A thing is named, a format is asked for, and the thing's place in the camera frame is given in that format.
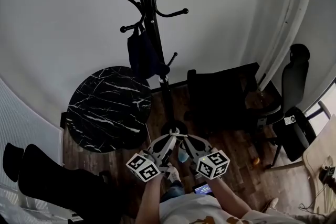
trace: person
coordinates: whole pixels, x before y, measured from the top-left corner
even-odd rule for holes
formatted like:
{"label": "person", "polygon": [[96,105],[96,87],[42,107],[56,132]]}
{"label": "person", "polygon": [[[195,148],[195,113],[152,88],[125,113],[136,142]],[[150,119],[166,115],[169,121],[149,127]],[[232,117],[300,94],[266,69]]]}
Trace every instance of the person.
{"label": "person", "polygon": [[168,169],[172,182],[160,198],[160,174],[147,182],[135,224],[302,224],[277,212],[269,215],[252,210],[220,178],[205,179],[215,197],[201,194],[184,194],[178,171]]}

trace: coat rack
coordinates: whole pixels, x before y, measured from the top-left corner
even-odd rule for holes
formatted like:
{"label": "coat rack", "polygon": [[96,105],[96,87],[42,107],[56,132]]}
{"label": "coat rack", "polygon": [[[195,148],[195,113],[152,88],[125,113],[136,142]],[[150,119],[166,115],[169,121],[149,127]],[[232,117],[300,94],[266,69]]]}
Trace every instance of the coat rack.
{"label": "coat rack", "polygon": [[[160,40],[159,27],[157,25],[158,22],[156,21],[156,15],[158,14],[161,17],[165,17],[165,18],[174,17],[174,16],[181,15],[181,14],[187,14],[188,9],[184,8],[183,10],[180,10],[178,12],[174,12],[170,14],[163,14],[158,10],[158,7],[156,5],[156,0],[140,0],[140,2],[136,2],[134,0],[128,0],[128,1],[137,7],[137,9],[141,13],[141,18],[137,23],[133,25],[122,26],[120,28],[120,31],[122,33],[125,33],[126,31],[130,29],[134,29],[138,27],[139,25],[141,25],[142,23],[144,23],[146,32],[157,53],[159,61],[161,63],[165,63],[164,57],[163,57],[161,40]],[[177,52],[174,53],[172,59],[167,64],[168,66],[171,65],[171,63],[173,62],[176,56],[177,56]],[[168,77],[160,76],[159,82],[160,82],[160,87],[161,87],[163,101],[164,101],[165,114],[167,118],[167,122],[164,124],[164,126],[161,129],[161,133],[167,134],[171,130],[172,132],[187,134],[187,127],[185,126],[185,124],[182,123],[181,121],[175,120],[173,102],[172,102],[172,97],[171,97],[169,83],[168,83]]]}

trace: light wood desk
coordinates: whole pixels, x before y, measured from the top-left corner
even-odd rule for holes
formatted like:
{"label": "light wood desk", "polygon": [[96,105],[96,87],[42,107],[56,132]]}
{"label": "light wood desk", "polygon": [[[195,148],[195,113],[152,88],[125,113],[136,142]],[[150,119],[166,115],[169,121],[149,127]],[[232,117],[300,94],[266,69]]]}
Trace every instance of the light wood desk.
{"label": "light wood desk", "polygon": [[328,157],[332,157],[336,163],[336,116],[333,115],[314,142],[305,150],[302,156],[303,163],[307,168],[310,180],[313,181],[314,197],[322,192],[314,203],[314,212],[325,213],[324,188],[319,181],[320,168]]}

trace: black cable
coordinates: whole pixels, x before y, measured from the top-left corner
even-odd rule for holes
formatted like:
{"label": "black cable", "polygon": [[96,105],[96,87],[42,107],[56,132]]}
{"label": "black cable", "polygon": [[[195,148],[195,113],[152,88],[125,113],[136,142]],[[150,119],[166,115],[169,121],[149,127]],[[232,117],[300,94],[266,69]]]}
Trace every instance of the black cable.
{"label": "black cable", "polygon": [[302,210],[302,211],[304,211],[304,212],[307,212],[307,213],[310,213],[310,214],[312,214],[312,215],[318,215],[318,216],[323,216],[324,218],[327,218],[325,215],[323,215],[323,214],[319,214],[319,213],[314,213],[314,212],[312,212],[312,211],[309,211],[308,209],[313,205],[313,203],[316,201],[316,199],[317,199],[317,197],[325,190],[325,188],[326,188],[326,185],[324,186],[324,188],[323,189],[321,189],[317,194],[316,194],[316,196],[315,196],[315,198],[314,198],[314,200],[311,202],[311,204],[310,204],[310,206],[308,206],[308,207],[306,207],[304,204],[299,204],[299,209],[300,210]]}

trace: black desk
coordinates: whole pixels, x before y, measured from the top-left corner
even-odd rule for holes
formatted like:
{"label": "black desk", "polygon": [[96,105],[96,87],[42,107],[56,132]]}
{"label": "black desk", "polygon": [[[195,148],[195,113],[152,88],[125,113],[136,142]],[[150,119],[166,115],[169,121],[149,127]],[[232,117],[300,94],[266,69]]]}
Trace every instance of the black desk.
{"label": "black desk", "polygon": [[68,106],[71,137],[86,150],[110,152],[139,147],[146,139],[152,104],[146,80],[128,67],[110,67],[89,76]]}

